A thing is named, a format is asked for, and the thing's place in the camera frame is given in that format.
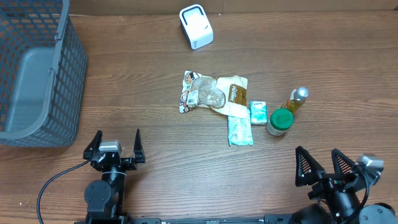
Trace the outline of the green lid seasoning jar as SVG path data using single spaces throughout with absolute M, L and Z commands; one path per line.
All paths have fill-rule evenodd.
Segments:
M 293 123 L 293 114 L 285 108 L 279 108 L 271 114 L 266 128 L 271 135 L 281 136 L 287 132 Z

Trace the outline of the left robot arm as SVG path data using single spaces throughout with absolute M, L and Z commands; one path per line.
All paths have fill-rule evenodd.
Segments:
M 88 184 L 84 198 L 87 203 L 85 223 L 132 223 L 132 218 L 123 211 L 126 172 L 136 170 L 145 163 L 140 131 L 134 141 L 134 156 L 122 157 L 118 140 L 102 140 L 103 132 L 97 131 L 83 152 L 83 158 L 101 172 L 101 178 Z

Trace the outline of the Kleenex pocket tissue pack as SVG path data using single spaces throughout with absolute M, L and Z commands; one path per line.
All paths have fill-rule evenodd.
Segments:
M 250 102 L 251 124 L 267 123 L 267 105 L 265 101 Z

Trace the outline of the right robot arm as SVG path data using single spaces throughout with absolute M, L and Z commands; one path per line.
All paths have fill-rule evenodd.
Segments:
M 317 202 L 293 213 L 290 223 L 397 224 L 390 205 L 366 205 L 370 186 L 377 184 L 384 170 L 382 159 L 362 153 L 353 161 L 335 148 L 331 151 L 334 172 L 328 174 L 302 146 L 295 149 L 295 155 L 295 185 L 311 186 L 308 197 Z

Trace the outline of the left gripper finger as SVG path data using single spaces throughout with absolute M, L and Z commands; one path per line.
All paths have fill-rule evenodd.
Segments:
M 90 160 L 93 158 L 96 151 L 99 151 L 100 144 L 102 142 L 103 132 L 98 130 L 93 140 L 89 143 L 83 152 L 83 158 Z
M 134 141 L 134 160 L 136 164 L 146 162 L 146 157 L 141 142 L 140 129 L 137 129 Z

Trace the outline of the mint green wipes pack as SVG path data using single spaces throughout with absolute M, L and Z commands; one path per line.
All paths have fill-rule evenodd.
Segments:
M 228 142 L 230 146 L 252 146 L 254 144 L 250 116 L 245 118 L 228 116 Z

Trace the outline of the yellow dish soap bottle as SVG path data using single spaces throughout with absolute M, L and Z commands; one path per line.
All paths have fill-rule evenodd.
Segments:
M 295 114 L 295 112 L 305 103 L 308 94 L 308 89 L 303 86 L 294 89 L 290 94 L 290 98 L 282 104 L 281 108 L 287 109 L 292 114 Z

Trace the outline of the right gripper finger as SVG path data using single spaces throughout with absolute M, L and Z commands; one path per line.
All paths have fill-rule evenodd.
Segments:
M 352 174 L 355 162 L 337 148 L 331 151 L 331 159 L 335 174 Z
M 295 185 L 313 185 L 323 178 L 325 169 L 310 155 L 310 153 L 299 146 L 295 149 L 296 175 Z

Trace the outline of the brown white snack bag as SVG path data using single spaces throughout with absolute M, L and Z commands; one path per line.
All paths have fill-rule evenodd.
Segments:
M 247 88 L 248 80 L 244 77 L 213 78 L 187 70 L 182 80 L 179 112 L 203 107 L 226 116 L 246 118 Z

